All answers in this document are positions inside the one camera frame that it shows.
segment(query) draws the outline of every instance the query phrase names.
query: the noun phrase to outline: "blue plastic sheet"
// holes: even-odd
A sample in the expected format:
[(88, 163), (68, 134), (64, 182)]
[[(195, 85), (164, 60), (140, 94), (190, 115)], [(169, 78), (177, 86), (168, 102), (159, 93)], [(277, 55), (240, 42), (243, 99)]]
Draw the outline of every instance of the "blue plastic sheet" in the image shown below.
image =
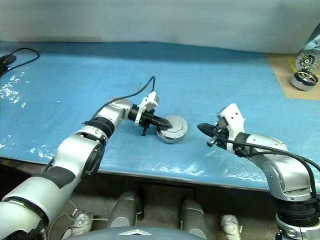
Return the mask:
[[(108, 141), (100, 170), (138, 176), (263, 188), (262, 171), (245, 158), (207, 147), (199, 123), (214, 123), (236, 103), (245, 130), (284, 141), (289, 151), (320, 164), (320, 101), (286, 98), (264, 54), (164, 43), (1, 43), (41, 57), (1, 78), (0, 155), (47, 163), (59, 144), (111, 97), (135, 92), (156, 76), (156, 115), (183, 116), (184, 139), (162, 142), (123, 121)], [(17, 54), (17, 64), (32, 58)], [(148, 91), (130, 100), (139, 104)], [(315, 172), (317, 189), (320, 175)]]

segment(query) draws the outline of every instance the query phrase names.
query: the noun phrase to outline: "blue mat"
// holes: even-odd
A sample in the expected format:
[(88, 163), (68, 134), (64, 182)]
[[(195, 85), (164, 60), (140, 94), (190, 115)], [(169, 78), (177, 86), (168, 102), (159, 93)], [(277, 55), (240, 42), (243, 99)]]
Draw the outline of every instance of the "blue mat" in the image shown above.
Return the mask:
[[(41, 57), (1, 79), (0, 154), (46, 164), (59, 144), (111, 97), (135, 92), (151, 76), (160, 97), (156, 115), (181, 115), (189, 124), (176, 144), (156, 129), (124, 121), (109, 140), (100, 170), (155, 178), (263, 188), (262, 171), (245, 158), (207, 147), (199, 123), (237, 103), (247, 133), (284, 141), (320, 164), (320, 101), (286, 98), (265, 54), (164, 43), (1, 43)], [(23, 62), (33, 55), (17, 53)], [(148, 91), (130, 100), (139, 104)], [(320, 174), (315, 172), (320, 191)]]

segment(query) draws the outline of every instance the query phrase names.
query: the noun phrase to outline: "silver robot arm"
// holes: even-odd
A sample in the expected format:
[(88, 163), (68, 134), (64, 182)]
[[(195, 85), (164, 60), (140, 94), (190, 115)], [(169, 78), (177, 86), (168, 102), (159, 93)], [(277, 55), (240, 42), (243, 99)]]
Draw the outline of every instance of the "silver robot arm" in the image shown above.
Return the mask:
[(150, 124), (169, 128), (171, 124), (154, 115), (158, 97), (153, 91), (137, 106), (121, 99), (101, 108), (85, 125), (66, 138), (47, 171), (36, 174), (0, 202), (0, 240), (46, 239), (46, 227), (56, 219), (80, 181), (97, 172), (105, 146), (122, 120), (141, 125), (145, 135)]
[(313, 192), (314, 182), (312, 188), (314, 176), (306, 163), (287, 152), (287, 146), (278, 139), (245, 133), (245, 120), (236, 104), (224, 108), (217, 117), (216, 124), (202, 123), (198, 128), (211, 137), (209, 147), (216, 144), (246, 157), (263, 171), (277, 211), (279, 233), (275, 239), (320, 240), (320, 205)]

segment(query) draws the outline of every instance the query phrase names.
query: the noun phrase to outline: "floor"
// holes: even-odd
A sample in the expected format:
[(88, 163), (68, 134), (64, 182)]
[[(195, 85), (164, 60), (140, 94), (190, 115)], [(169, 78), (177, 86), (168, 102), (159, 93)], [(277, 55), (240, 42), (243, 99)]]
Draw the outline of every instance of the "floor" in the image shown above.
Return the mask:
[[(0, 165), (0, 194), (3, 196), (29, 174), (41, 168), (43, 166), (29, 163), (18, 167)], [(138, 188), (143, 190), (145, 197), (144, 219), (137, 221), (138, 226), (177, 229), (181, 200), (184, 197), (192, 197), (201, 204), (217, 240), (226, 240), (220, 227), (220, 217), (224, 214), (238, 217), (239, 223), (243, 226), (242, 240), (275, 239), (277, 225), (274, 220), (273, 200), (263, 191), (99, 173), (84, 179), (71, 199), (79, 209), (93, 213), (95, 218), (108, 218), (117, 198), (123, 192)], [(73, 210), (73, 205), (67, 202), (61, 213), (71, 214)], [(66, 217), (58, 220), (52, 228), (50, 240), (60, 240), (66, 227), (71, 224), (72, 221)], [(106, 221), (95, 221), (92, 228), (101, 229), (106, 224)]]

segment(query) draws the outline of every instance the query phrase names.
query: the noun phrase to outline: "table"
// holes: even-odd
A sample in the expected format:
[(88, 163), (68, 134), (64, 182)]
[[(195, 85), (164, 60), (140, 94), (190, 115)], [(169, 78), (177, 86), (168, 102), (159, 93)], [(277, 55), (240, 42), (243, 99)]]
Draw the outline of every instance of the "table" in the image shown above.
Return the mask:
[[(151, 127), (123, 121), (109, 140), (99, 170), (237, 188), (267, 189), (263, 172), (245, 158), (207, 147), (199, 123), (214, 123), (237, 103), (247, 133), (284, 141), (320, 164), (320, 101), (286, 98), (262, 53), (151, 42), (1, 42), (1, 56), (20, 47), (41, 57), (1, 79), (0, 155), (46, 164), (59, 144), (115, 96), (135, 92), (151, 77), (160, 97), (156, 115), (183, 116), (189, 126), (176, 144)], [(17, 61), (32, 53), (17, 53)], [(139, 104), (147, 91), (130, 100)], [(320, 174), (315, 172), (320, 191)]]

